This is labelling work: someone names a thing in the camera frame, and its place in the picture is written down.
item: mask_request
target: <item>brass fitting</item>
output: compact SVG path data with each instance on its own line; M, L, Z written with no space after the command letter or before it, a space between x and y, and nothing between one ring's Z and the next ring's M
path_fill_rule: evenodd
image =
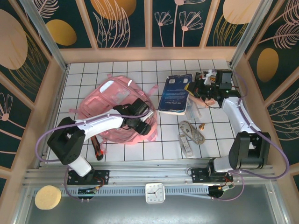
M200 129L200 130L204 130L204 128L205 128L205 123L202 123L202 124L199 126L199 129Z

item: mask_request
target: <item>red utility knife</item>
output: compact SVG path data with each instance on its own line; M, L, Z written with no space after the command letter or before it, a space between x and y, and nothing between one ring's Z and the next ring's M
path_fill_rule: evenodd
M98 161L102 160L104 158L104 153L100 148L100 144L97 137L93 136L90 139L92 140L95 157L97 158Z

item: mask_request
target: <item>sponge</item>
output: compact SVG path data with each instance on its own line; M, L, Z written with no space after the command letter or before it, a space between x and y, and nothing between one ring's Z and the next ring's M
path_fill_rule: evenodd
M47 185L37 192L35 203L41 210L50 210L58 205L60 199L61 191L57 187Z

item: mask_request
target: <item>white clock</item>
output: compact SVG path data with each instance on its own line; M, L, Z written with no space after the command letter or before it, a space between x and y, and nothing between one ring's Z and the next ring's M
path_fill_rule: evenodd
M162 203L165 200L165 187L162 183L145 185L145 201L149 204Z

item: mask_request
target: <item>pink backpack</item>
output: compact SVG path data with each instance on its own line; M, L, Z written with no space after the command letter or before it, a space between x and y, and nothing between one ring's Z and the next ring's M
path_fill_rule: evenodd
M103 139L102 144L107 140L130 145L146 139L155 141L157 137L157 112L149 96L157 88L158 85L153 86L148 95L146 95L131 79L124 76L112 77L89 94L81 102L78 110L71 109L70 112L78 112L78 119L86 119L105 113L116 105L132 104L137 98L142 99L144 102L149 101L154 115L145 120L151 126L151 131L147 135L140 135L133 129L116 128L99 133L99 136Z

